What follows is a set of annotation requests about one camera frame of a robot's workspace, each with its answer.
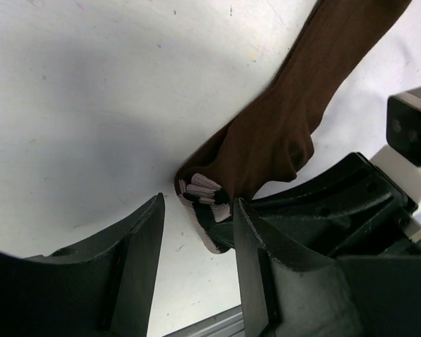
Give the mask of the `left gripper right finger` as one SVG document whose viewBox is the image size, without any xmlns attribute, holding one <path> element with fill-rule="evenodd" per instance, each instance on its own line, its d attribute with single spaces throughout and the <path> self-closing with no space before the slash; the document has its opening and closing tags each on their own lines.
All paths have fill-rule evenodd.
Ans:
<svg viewBox="0 0 421 337">
<path fill-rule="evenodd" d="M 421 336 L 421 255 L 332 259 L 233 212 L 247 336 Z"/>
</svg>

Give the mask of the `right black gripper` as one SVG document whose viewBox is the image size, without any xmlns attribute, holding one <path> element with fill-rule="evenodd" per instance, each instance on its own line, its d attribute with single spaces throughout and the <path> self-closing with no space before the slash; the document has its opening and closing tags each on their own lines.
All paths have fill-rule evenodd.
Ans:
<svg viewBox="0 0 421 337">
<path fill-rule="evenodd" d="M 405 230 L 417 204 L 362 154 L 290 190 L 236 202 L 275 258 L 421 256 L 421 236 Z"/>
</svg>

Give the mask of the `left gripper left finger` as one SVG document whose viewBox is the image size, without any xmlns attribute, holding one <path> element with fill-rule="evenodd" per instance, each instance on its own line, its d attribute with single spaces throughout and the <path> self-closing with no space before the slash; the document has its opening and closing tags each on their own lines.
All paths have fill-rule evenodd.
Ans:
<svg viewBox="0 0 421 337">
<path fill-rule="evenodd" d="M 164 216 L 158 194 L 49 256 L 0 252 L 0 336 L 145 336 Z"/>
</svg>

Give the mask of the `dark brown sock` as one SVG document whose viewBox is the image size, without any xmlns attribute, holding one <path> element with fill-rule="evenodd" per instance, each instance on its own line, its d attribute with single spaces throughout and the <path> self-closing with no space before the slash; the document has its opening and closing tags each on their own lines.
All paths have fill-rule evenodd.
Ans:
<svg viewBox="0 0 421 337">
<path fill-rule="evenodd" d="M 176 195 L 211 253 L 229 249 L 211 230 L 231 216 L 234 199 L 296 178 L 335 92 L 408 5 L 317 1 L 270 85 L 178 169 Z"/>
</svg>

